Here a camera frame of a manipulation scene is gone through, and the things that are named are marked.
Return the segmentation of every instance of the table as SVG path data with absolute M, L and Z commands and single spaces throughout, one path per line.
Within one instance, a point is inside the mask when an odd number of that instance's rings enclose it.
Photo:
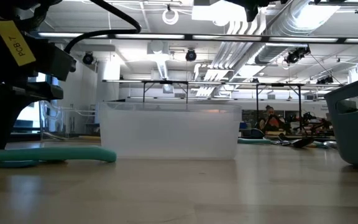
M 0 223 L 358 223 L 358 170 L 335 150 L 244 144 L 231 161 L 0 169 Z

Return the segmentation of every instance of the ceiling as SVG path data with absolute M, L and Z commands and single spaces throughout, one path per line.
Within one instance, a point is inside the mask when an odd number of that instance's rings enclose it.
M 185 10 L 191 14 L 193 0 L 182 1 L 182 6 L 172 6 L 173 9 Z M 140 4 L 126 4 L 125 7 L 114 4 L 117 8 L 124 11 L 142 26 L 142 32 L 153 33 L 181 33 L 181 34 L 225 34 L 228 26 L 220 27 L 211 21 L 193 21 L 191 15 L 179 13 L 179 20 L 174 25 L 168 25 L 162 20 L 162 12 L 166 6 L 145 4 L 144 9 L 148 11 L 143 15 Z M 268 8 L 267 21 L 272 19 L 282 6 Z M 340 11 L 351 11 L 356 8 L 341 8 Z M 129 24 L 120 18 L 108 14 L 100 7 L 81 1 L 64 1 L 52 6 L 48 12 L 46 22 L 42 24 L 42 31 L 56 32 L 89 32 L 94 30 L 131 28 Z M 335 13 L 325 24 L 315 30 L 315 36 L 358 36 L 358 14 L 353 12 Z M 81 45 L 113 45 L 120 53 L 125 65 L 121 67 L 122 73 L 150 73 L 156 70 L 155 62 L 147 60 L 146 50 L 148 40 L 84 40 Z M 219 50 L 220 42 L 187 42 L 187 41 L 168 41 L 170 51 L 173 52 L 172 60 L 167 62 L 169 70 L 193 71 L 196 63 L 210 62 Z M 189 49 L 195 49 L 197 61 L 186 62 L 185 54 Z M 340 68 L 345 62 L 358 62 L 358 45 L 310 45 L 311 57 L 306 56 L 300 63 L 286 70 L 282 67 L 282 58 L 274 62 L 273 66 L 268 66 L 262 72 L 264 75 L 259 77 L 261 82 L 284 82 L 288 77 L 292 82 L 305 82 L 310 76 L 319 74 L 326 69 Z M 110 52 L 94 53 L 98 59 L 109 58 Z M 334 76 L 340 82 L 347 81 L 347 69 L 334 69 Z

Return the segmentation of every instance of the yellow object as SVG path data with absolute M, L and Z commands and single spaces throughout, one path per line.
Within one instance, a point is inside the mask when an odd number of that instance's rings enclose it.
M 0 21 L 0 36 L 18 66 L 34 62 L 35 57 L 13 21 Z

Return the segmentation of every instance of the plastic container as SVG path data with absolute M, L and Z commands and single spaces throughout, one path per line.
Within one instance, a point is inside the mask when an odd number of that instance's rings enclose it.
M 240 106 L 100 103 L 102 147 L 118 158 L 233 159 Z
M 346 162 L 358 166 L 358 81 L 325 94 L 324 97 L 339 153 Z
M 94 121 L 95 110 L 77 110 L 40 102 L 42 141 L 100 142 L 99 124 Z

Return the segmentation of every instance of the gray plastic bin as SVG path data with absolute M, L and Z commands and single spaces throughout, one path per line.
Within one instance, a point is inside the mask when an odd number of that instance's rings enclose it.
M 358 96 L 358 81 L 325 94 L 341 157 L 358 166 L 358 111 L 346 113 L 343 101 Z

